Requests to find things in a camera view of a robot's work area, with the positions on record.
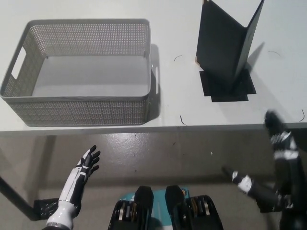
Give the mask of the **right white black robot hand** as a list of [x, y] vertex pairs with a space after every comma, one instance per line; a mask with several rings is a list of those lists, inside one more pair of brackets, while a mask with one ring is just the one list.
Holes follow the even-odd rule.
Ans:
[[225, 175], [238, 189], [272, 209], [302, 209], [306, 201], [306, 180], [298, 147], [291, 131], [274, 110], [268, 110], [264, 125], [272, 144], [276, 188], [256, 182], [230, 167], [222, 167]]

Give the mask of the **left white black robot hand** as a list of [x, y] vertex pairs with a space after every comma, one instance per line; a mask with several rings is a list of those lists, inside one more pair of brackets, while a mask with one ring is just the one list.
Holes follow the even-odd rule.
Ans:
[[85, 185], [90, 176], [99, 169], [100, 151], [93, 145], [72, 169], [60, 194], [59, 201], [66, 201], [80, 207]]

